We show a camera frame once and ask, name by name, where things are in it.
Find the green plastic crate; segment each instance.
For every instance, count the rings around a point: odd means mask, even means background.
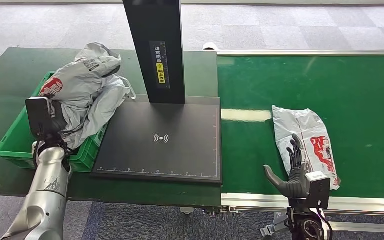
[[[32,97],[39,94],[45,81],[50,79],[54,73],[54,71],[50,71],[44,76]],[[74,172],[90,173],[92,171],[106,130],[107,125],[97,134],[88,137],[74,154],[70,156],[69,162]],[[35,165],[32,154],[32,144],[34,141],[35,139],[30,132],[27,110],[26,107],[24,107],[0,141],[0,157],[20,168],[34,169]]]

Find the gray plastic bag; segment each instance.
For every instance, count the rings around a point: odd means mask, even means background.
[[[54,110],[62,111],[61,135],[70,149],[98,133],[124,99],[135,95],[129,81],[116,75],[121,63],[120,55],[100,43],[89,43],[40,90],[40,96],[60,104]]]

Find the wireless symbol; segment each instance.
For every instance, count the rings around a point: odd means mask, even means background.
[[[163,141],[164,143],[168,143],[169,142],[169,135],[165,135],[165,136],[160,136],[160,135],[158,135],[158,134],[155,134],[154,136],[153,136],[153,141],[154,142],[158,142],[158,141]]]

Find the red logo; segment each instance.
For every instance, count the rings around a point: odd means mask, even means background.
[[[327,165],[329,172],[335,173],[334,163],[332,162],[332,149],[331,143],[325,136],[312,137],[311,143],[314,147],[314,154],[318,157],[320,162]]]
[[[45,95],[55,96],[57,93],[61,92],[62,89],[63,89],[63,82],[59,78],[51,77],[43,85],[42,89],[40,90],[39,96],[45,96]]]

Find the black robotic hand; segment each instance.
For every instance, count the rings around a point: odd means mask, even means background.
[[[290,143],[292,144],[293,149],[289,147],[287,148],[290,157],[289,180],[281,180],[276,174],[273,173],[272,168],[268,165],[264,165],[264,171],[271,184],[273,184],[283,196],[293,199],[304,199],[308,196],[305,189],[305,175],[308,173],[308,166],[306,162],[303,163],[301,152],[302,144],[296,134],[292,135]]]

